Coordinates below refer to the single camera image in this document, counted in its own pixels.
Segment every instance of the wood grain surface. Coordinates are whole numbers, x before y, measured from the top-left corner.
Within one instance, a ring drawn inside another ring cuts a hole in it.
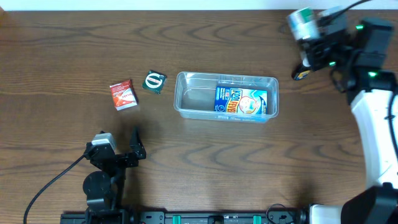
[[[128,150],[138,126],[148,158],[127,174],[124,203],[187,210],[342,205],[364,190],[358,128],[328,69],[294,82],[299,49],[291,11],[8,12],[0,26],[0,223],[22,223],[32,197],[78,159],[101,130]],[[397,11],[349,12],[397,25]],[[386,69],[398,71],[398,39]],[[168,76],[161,95],[141,88]],[[262,75],[279,81],[280,111],[266,124],[183,119],[178,72]],[[116,111],[109,85],[131,78],[139,107]],[[49,187],[29,223],[84,211],[86,160]]]

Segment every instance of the black cable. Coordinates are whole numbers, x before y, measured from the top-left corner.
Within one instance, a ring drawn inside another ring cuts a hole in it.
[[[352,5],[348,6],[347,8],[345,8],[345,9],[343,9],[343,10],[337,12],[337,14],[335,14],[334,16],[332,16],[332,17],[330,17],[328,20],[326,20],[326,21],[324,22],[323,26],[329,25],[332,21],[334,21],[334,20],[335,20],[336,18],[338,18],[339,16],[343,15],[346,11],[350,10],[351,8],[353,8],[353,7],[355,7],[355,6],[359,5],[359,4],[362,4],[362,3],[366,3],[366,2],[368,2],[368,1],[372,1],[372,0],[360,0],[360,1],[358,1],[358,2],[356,2],[356,3],[354,3],[354,4],[352,4]]]
[[[26,208],[25,215],[24,215],[24,224],[27,224],[27,214],[29,213],[30,208],[32,207],[33,203],[35,203],[36,199],[40,196],[40,194],[43,193],[47,187],[50,187],[51,184],[53,184],[56,180],[58,180],[60,177],[62,177],[64,174],[66,174],[70,169],[72,169],[76,164],[78,164],[85,155],[80,156],[79,159],[77,159],[72,165],[70,165],[68,168],[66,168],[62,173],[60,173],[58,176],[56,176],[54,179],[52,179],[48,184],[46,184],[39,192],[37,192],[36,196],[30,201],[29,205]]]
[[[286,212],[287,212],[287,213],[292,217],[292,219],[293,219],[293,221],[290,222],[290,223],[295,222],[295,220],[296,220],[295,216],[294,216],[293,214],[291,214],[291,212],[287,210],[287,208],[285,207],[285,205],[282,205],[281,203],[275,203],[275,204],[271,205],[271,206],[267,209],[267,211],[266,211],[266,218],[268,219],[269,222],[271,222],[272,224],[276,224],[276,223],[274,223],[274,221],[272,221],[272,220],[268,217],[268,212],[269,212],[269,210],[270,210],[272,207],[276,206],[276,205],[281,206],[281,207],[283,207],[284,209],[286,209]]]
[[[394,132],[394,125],[392,124],[392,120],[395,118],[394,115],[392,115],[392,105],[394,104],[394,99],[396,97],[396,95],[398,94],[397,89],[395,89],[392,92],[391,98],[390,98],[390,102],[388,104],[388,115],[387,115],[387,119],[388,119],[388,125],[390,127],[390,135],[391,135],[391,141],[392,141],[392,145],[394,146],[394,150],[396,152],[396,156],[398,159],[398,146],[397,146],[397,139],[396,139],[396,134]]]

